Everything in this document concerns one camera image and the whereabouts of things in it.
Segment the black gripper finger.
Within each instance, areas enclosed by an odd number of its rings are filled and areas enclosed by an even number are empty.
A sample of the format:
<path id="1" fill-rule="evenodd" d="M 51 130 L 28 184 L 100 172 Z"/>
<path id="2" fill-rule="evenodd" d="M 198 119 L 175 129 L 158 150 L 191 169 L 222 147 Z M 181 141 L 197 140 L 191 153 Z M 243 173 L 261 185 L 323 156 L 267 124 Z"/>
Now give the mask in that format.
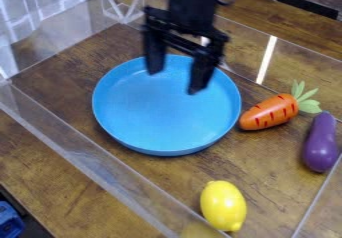
<path id="1" fill-rule="evenodd" d="M 154 75 L 163 70 L 167 46 L 163 33 L 148 26 L 144 27 L 143 32 L 143 48 L 147 71 Z"/>
<path id="2" fill-rule="evenodd" d="M 198 49 L 191 66 L 189 94 L 194 95 L 203 90 L 211 80 L 221 56 L 210 48 Z"/>

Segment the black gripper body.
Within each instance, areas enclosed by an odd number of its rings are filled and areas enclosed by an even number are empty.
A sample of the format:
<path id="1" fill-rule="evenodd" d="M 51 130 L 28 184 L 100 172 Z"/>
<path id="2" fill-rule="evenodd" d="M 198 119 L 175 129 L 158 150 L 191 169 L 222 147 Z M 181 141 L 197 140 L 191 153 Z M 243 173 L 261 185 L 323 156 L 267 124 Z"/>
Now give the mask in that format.
<path id="1" fill-rule="evenodd" d="M 214 27 L 218 5 L 229 5 L 223 0 L 168 0 L 167 9 L 144 7 L 146 23 L 163 33 L 166 46 L 195 55 L 198 49 L 210 48 L 223 55 L 229 36 Z"/>

